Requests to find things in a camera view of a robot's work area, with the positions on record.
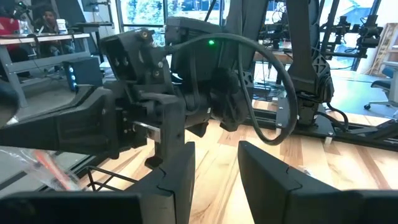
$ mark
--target red object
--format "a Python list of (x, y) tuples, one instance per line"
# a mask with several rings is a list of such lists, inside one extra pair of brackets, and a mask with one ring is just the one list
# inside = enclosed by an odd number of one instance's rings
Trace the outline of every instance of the red object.
[[(15, 34), (16, 31), (19, 31), (19, 21), (16, 19), (10, 19), (6, 17), (0, 17), (0, 24), (4, 29), (0, 29), (0, 35), (8, 35)], [(7, 45), (8, 50), (12, 50), (16, 48), (18, 45), (10, 44)]]

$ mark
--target plastic bag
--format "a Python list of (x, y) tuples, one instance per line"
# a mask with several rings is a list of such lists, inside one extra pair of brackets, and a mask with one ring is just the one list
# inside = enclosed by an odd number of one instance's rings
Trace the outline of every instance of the plastic bag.
[(11, 156), (23, 171), (56, 191), (84, 190), (79, 187), (79, 178), (60, 167), (50, 151), (0, 146), (0, 152)]

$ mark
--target gray chair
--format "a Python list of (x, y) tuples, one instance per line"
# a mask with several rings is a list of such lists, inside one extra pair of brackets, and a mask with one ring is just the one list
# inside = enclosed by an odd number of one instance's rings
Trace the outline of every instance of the gray chair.
[(398, 107), (398, 62), (384, 62), (387, 65), (382, 71), (383, 74), (392, 78), (391, 80), (376, 80), (372, 83), (372, 88), (380, 88), (384, 91), (387, 96), (386, 101), (370, 101), (364, 105), (366, 110), (371, 108), (371, 105), (386, 105)]

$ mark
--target office chair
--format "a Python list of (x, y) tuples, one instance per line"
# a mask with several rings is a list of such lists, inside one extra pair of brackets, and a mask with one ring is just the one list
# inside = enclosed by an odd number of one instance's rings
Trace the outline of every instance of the office chair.
[[(370, 101), (364, 105), (366, 110), (371, 108), (371, 105), (386, 105), (398, 107), (398, 62), (384, 62), (387, 65), (382, 73), (392, 78), (392, 80), (376, 80), (372, 83), (371, 88), (380, 88), (387, 96), (387, 101)], [(394, 117), (398, 116), (398, 111), (394, 113)]]

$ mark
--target white wall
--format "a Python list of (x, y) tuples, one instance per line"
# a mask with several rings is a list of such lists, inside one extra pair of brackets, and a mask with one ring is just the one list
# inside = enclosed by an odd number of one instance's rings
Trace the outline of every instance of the white wall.
[[(81, 10), (83, 11), (83, 6), (81, 5), (81, 0), (74, 0), (78, 1)], [(99, 12), (83, 12), (85, 19), (87, 22), (109, 22), (109, 13), (108, 7), (104, 5), (99, 5)], [(111, 10), (112, 10), (112, 19), (114, 23), (114, 28), (112, 27), (100, 27), (99, 28), (99, 36), (101, 38), (107, 37), (109, 35), (114, 35), (119, 33), (119, 22), (118, 22), (118, 15), (116, 10), (116, 2), (115, 0), (111, 0)]]
[[(379, 10), (377, 11), (377, 25), (385, 27), (387, 23), (398, 22), (398, 0), (382, 0)], [(358, 72), (366, 73), (373, 64), (376, 57), (377, 49), (368, 49), (368, 58), (361, 59), (359, 63)]]

